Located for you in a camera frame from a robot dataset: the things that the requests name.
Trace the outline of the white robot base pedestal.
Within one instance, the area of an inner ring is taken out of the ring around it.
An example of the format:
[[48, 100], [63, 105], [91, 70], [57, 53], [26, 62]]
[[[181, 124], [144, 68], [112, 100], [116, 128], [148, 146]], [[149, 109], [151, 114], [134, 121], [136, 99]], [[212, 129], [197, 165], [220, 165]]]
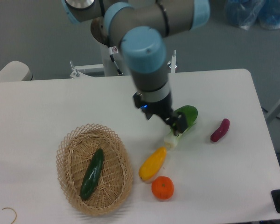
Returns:
[[109, 43], [107, 32], [104, 27], [103, 17], [95, 18], [91, 22], [91, 34], [95, 42], [99, 45], [101, 64], [75, 66], [70, 61], [71, 71], [70, 78], [85, 77], [118, 77], [131, 75], [126, 66], [117, 46]]

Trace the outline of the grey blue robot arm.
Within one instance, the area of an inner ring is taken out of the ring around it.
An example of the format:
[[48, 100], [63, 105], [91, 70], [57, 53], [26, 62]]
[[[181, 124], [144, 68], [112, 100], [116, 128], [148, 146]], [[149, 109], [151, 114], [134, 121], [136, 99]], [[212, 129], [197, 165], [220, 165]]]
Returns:
[[207, 23], [207, 0], [157, 0], [134, 8], [126, 0], [64, 0], [62, 5], [73, 23], [103, 18], [110, 45], [116, 46], [131, 72], [137, 89], [134, 104], [147, 118], [160, 117], [174, 134], [189, 127], [183, 112], [172, 109], [166, 47], [163, 38]]

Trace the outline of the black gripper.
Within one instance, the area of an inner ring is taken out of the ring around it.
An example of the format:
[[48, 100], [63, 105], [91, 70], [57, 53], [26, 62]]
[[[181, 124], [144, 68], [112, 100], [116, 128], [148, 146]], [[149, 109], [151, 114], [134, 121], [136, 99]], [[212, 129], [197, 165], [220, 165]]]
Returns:
[[140, 93], [133, 95], [134, 104], [141, 109], [147, 120], [153, 115], [160, 117], [166, 125], [169, 125], [173, 133], [184, 133], [188, 129], [188, 123], [183, 112], [175, 112], [172, 109], [172, 96], [169, 93], [165, 98], [157, 102], [144, 101]]

